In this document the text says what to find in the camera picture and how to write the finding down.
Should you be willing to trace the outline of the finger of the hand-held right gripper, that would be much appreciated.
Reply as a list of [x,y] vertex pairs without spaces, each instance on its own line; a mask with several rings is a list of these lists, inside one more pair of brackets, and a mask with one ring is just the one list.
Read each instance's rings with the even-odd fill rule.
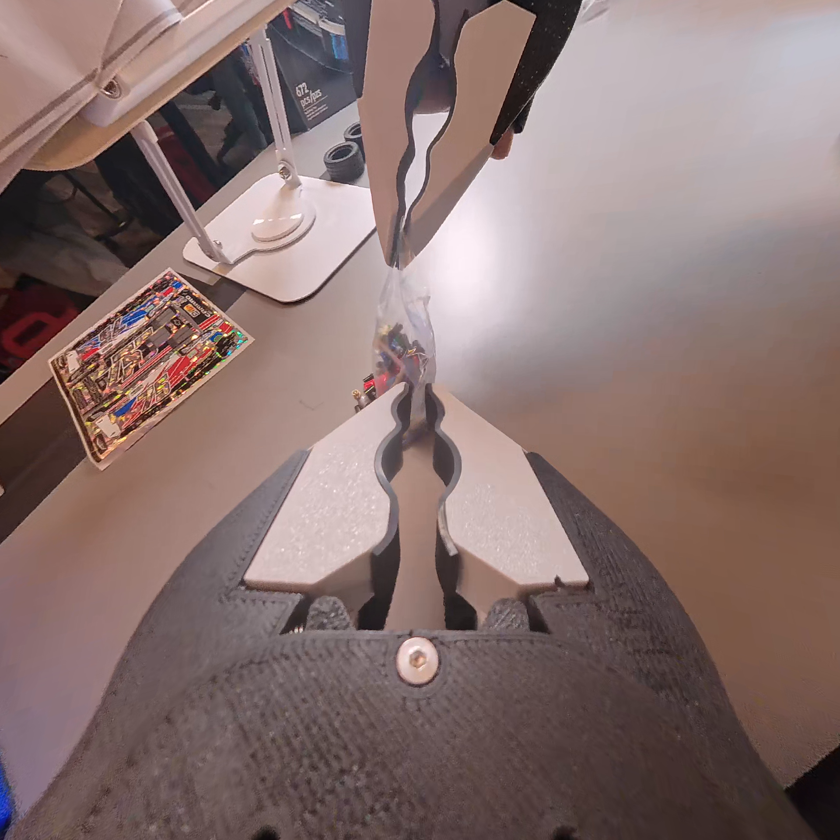
[[376,232],[385,263],[399,262],[405,176],[414,156],[413,77],[433,45],[430,1],[373,1],[358,110]]
[[454,100],[428,147],[423,187],[406,212],[400,268],[429,244],[489,160],[491,136],[536,18],[527,9],[483,9],[465,12],[458,24],[450,63]]

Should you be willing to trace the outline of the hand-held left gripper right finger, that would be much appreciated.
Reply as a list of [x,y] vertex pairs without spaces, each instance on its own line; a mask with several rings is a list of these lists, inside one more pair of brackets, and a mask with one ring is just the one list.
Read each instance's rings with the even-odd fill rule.
[[434,433],[435,568],[446,623],[481,623],[499,600],[525,603],[591,582],[526,450],[436,385],[425,392]]

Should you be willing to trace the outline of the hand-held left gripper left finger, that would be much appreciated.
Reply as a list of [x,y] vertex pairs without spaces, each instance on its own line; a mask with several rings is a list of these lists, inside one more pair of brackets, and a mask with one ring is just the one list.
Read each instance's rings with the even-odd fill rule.
[[399,507],[413,389],[396,385],[312,446],[245,573],[255,591],[334,596],[384,624],[400,568]]

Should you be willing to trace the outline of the clear bag of small lego pieces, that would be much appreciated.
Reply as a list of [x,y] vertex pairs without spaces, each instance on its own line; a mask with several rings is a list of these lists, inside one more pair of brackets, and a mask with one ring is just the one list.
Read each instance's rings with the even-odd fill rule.
[[430,296],[412,266],[390,267],[377,303],[371,345],[372,372],[353,391],[361,411],[392,388],[407,383],[411,408],[402,446],[412,447],[427,432],[427,388],[437,372],[436,341],[429,313]]

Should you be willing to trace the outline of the lego instruction booklet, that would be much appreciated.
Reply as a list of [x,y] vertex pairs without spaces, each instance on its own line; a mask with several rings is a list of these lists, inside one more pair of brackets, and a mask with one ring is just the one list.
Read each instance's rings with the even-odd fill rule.
[[2,1],[1,188],[201,1]]

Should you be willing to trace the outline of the lego set box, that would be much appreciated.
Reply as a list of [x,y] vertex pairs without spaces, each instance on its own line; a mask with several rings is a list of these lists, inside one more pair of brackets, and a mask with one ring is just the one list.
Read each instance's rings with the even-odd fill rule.
[[293,2],[266,32],[292,133],[309,131],[356,100],[343,2]]

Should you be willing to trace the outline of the white book stand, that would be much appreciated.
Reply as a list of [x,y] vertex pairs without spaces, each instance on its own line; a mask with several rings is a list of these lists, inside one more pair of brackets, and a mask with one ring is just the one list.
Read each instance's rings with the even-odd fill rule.
[[[30,159],[38,171],[90,162],[130,133],[192,237],[186,262],[283,304],[312,297],[374,232],[370,191],[300,175],[292,152],[268,23],[288,2],[202,2],[149,45],[106,69],[86,103]],[[246,43],[275,141],[274,169],[207,225],[161,149],[148,117]]]

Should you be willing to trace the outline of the holographic sticker sheet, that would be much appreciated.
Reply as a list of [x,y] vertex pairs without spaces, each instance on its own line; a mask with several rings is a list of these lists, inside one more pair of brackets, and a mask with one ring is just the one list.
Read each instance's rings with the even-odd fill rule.
[[167,269],[49,359],[100,471],[252,346],[253,337]]

